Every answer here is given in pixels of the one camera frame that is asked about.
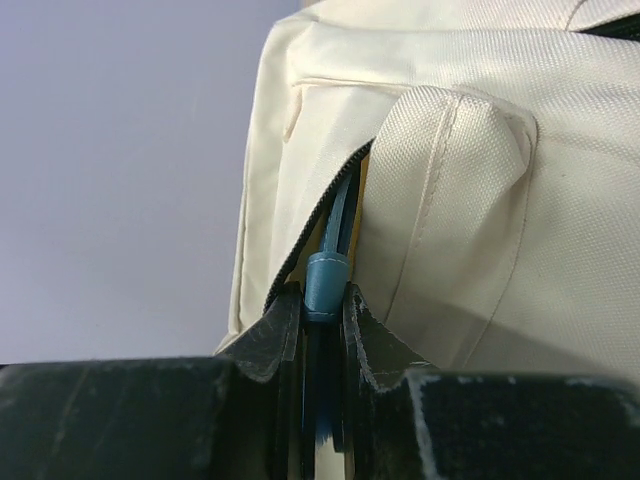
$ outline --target black zipper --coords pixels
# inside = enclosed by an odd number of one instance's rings
[[[318,220],[320,220],[320,217],[322,216],[322,212],[326,210],[329,202],[335,196],[336,190],[342,183],[342,180],[348,174],[352,173],[353,170],[357,168],[358,165],[360,165],[360,163],[366,158],[366,156],[369,155],[372,144],[373,144],[373,139],[369,140],[362,147],[360,147],[358,150],[356,150],[351,154],[351,156],[344,163],[340,171],[336,174],[335,177],[333,177],[333,180],[331,181],[331,183],[329,184],[325,192],[322,194],[322,197],[320,197],[320,200],[318,201],[313,211],[311,212],[311,216],[307,220],[307,223],[305,223],[304,228],[302,229],[302,232],[298,237],[298,240],[293,246],[293,249],[291,250],[291,252],[289,252],[287,259],[285,260],[282,267],[280,267],[280,270],[278,271],[276,278],[273,280],[273,283],[271,284],[271,288],[269,289],[269,293],[267,294],[267,300],[265,301],[265,304],[264,304],[264,313],[266,313],[267,310],[269,310],[269,307],[271,306],[273,301],[276,299],[276,297],[278,296],[278,293],[280,292],[280,289],[286,282],[287,277],[295,268],[296,263],[298,263],[298,257],[300,256],[300,253],[302,252],[302,249],[304,248],[306,243],[309,241],[311,232],[313,232],[313,229],[318,223]]]
[[[640,14],[598,25],[597,27],[583,30],[582,33],[640,42]]]

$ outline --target gray wall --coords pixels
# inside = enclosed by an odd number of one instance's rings
[[[296,0],[0,3],[0,363],[207,354]]]

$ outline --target white bag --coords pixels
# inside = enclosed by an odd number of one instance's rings
[[[375,137],[354,281],[378,319],[442,368],[640,381],[640,42],[577,33],[639,12],[328,0],[276,24],[222,346]]]

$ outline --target gray background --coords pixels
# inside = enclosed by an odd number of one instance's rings
[[[0,363],[217,345],[257,62],[297,6],[0,3]]]

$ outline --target white fabric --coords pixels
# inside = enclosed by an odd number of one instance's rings
[[[377,136],[355,281],[446,368],[640,381],[638,1],[325,1],[265,46],[227,345]]]

